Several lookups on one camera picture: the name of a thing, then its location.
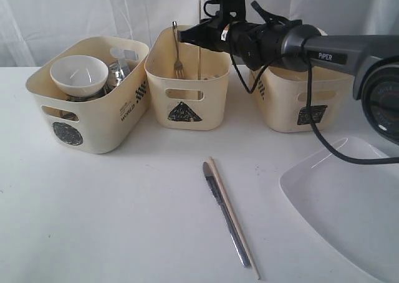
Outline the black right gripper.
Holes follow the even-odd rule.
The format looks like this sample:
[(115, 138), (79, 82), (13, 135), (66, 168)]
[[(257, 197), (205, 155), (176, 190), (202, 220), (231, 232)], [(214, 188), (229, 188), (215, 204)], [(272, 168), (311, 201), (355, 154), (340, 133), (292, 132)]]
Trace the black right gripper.
[(227, 52), (239, 57), (251, 70), (270, 63), (281, 55), (287, 27), (250, 22), (237, 22), (219, 32), (207, 22), (178, 30), (178, 41), (213, 52)]

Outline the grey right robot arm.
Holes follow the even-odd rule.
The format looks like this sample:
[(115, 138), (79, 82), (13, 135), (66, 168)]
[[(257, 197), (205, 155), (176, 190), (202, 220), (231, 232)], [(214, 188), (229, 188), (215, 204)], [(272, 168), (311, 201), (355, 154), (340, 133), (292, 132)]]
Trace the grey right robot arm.
[(398, 92), (397, 35), (323, 35), (310, 24), (220, 22), (205, 19), (178, 31), (178, 40), (214, 52), (239, 57), (251, 70), (270, 64), (305, 72), (314, 67), (353, 77), (352, 95), (362, 103), (370, 126), (383, 138), (398, 143), (398, 121), (379, 125), (379, 115), (398, 116), (398, 105), (381, 103), (377, 90), (391, 87)]

